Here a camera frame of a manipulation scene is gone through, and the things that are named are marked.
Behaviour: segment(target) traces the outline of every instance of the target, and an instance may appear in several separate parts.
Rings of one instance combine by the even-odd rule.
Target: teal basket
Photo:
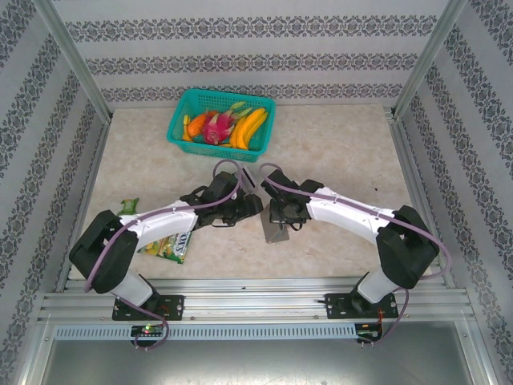
[[[225,148],[211,146],[209,144],[186,142],[182,140],[182,135],[184,134],[185,115],[189,115],[192,120],[207,110],[216,110],[219,112],[226,111],[232,106],[232,104],[240,101],[246,102],[242,108],[263,107],[268,113],[267,119],[249,142],[249,151],[239,150],[237,148]],[[171,123],[169,124],[168,140],[180,147],[183,152],[188,152],[189,154],[215,156],[218,158],[240,160],[242,162],[256,162],[258,157],[267,150],[267,145],[271,139],[271,132],[273,130],[275,110],[276,104],[274,103],[274,100],[269,98],[233,94],[231,92],[198,89],[186,90],[182,99],[180,99],[175,115],[173,115]]]

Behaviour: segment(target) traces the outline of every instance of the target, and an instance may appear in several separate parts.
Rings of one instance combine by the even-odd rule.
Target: black mounting bracket
[[[390,293],[375,304],[372,310],[365,313],[358,312],[351,305],[352,295],[350,293],[328,293],[324,297],[322,303],[326,306],[326,314],[328,319],[363,319],[363,318],[380,318],[379,311],[382,312],[381,318],[397,318],[398,305],[395,296]]]
[[[160,295],[155,309],[151,312],[166,321],[181,321],[184,314],[184,301],[185,297],[183,295]],[[114,302],[112,319],[114,321],[155,321],[152,316],[132,309],[118,298]]]

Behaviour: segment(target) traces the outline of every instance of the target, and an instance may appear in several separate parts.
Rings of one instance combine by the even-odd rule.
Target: beige floor
[[[142,213],[210,183],[219,159],[185,154],[166,141],[173,112],[115,112],[84,226],[100,211],[117,212],[124,198],[139,197]],[[278,106],[262,162],[368,204],[410,204],[381,105]],[[248,166],[256,171],[258,164]],[[131,268],[146,278],[284,278],[361,276],[378,265],[374,245],[327,223],[310,221],[290,238],[267,245],[260,217],[253,217],[232,229],[194,232],[183,265],[136,254]],[[75,269],[70,278],[83,279]]]

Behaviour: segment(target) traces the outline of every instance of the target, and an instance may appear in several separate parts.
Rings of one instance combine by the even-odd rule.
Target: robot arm
[[[366,274],[351,293],[352,306],[360,314],[371,311],[374,304],[398,287],[414,288],[438,255],[438,246],[424,236],[342,202],[348,201],[429,232],[422,218],[409,206],[393,211],[365,205],[343,197],[314,180],[297,185],[280,170],[269,175],[269,179],[287,188],[331,198],[327,200],[286,192],[264,181],[262,187],[271,196],[269,220],[272,223],[299,225],[301,228],[308,220],[326,221],[356,233],[378,247],[380,266]]]
[[[126,224],[137,220],[129,230],[122,232],[112,242],[93,277],[91,286],[97,293],[111,292],[136,306],[153,311],[152,308],[158,303],[158,293],[144,278],[128,269],[134,252],[170,234],[198,230],[207,225],[214,225],[217,221],[223,226],[231,227],[238,221],[262,211],[261,199],[254,194],[247,194],[242,188],[237,190],[232,199],[220,205],[201,208],[201,205],[217,202],[226,197],[236,184],[235,175],[220,172],[208,187],[201,186],[173,204],[153,212],[118,217],[109,210],[103,211],[96,216],[75,244],[70,252],[70,260],[84,277],[89,278],[93,266],[114,234]]]

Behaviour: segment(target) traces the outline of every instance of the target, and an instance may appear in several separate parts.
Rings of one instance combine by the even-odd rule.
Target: vent slot
[[[173,325],[168,339],[175,341],[269,340],[269,339],[334,339],[356,338],[353,323],[279,324],[279,325]],[[131,326],[59,326],[58,341],[115,341],[130,339]],[[159,339],[141,337],[141,340]]]

